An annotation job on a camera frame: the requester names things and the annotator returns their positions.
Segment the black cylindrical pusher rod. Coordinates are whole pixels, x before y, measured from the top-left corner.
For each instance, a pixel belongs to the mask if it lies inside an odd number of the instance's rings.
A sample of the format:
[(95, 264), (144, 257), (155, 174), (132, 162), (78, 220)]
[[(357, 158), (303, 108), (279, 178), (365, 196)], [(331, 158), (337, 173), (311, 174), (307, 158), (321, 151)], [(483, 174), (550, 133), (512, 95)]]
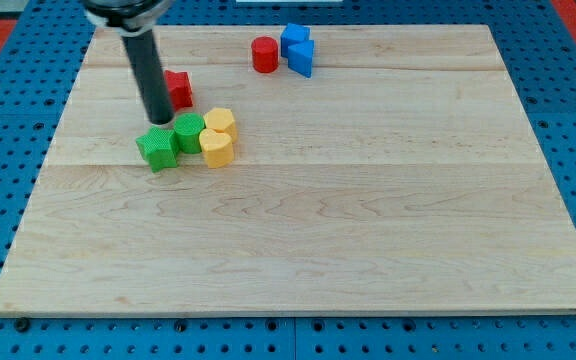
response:
[(153, 31), (123, 37), (122, 42), (148, 120), (153, 125), (168, 124), (174, 116), (174, 109)]

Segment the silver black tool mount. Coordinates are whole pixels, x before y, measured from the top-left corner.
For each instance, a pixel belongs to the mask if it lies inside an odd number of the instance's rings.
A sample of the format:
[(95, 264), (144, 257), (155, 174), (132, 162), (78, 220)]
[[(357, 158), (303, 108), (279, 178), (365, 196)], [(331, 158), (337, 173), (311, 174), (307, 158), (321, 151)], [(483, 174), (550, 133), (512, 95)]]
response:
[(121, 36), (151, 30), (173, 0), (82, 0), (87, 19), (96, 27), (115, 29)]

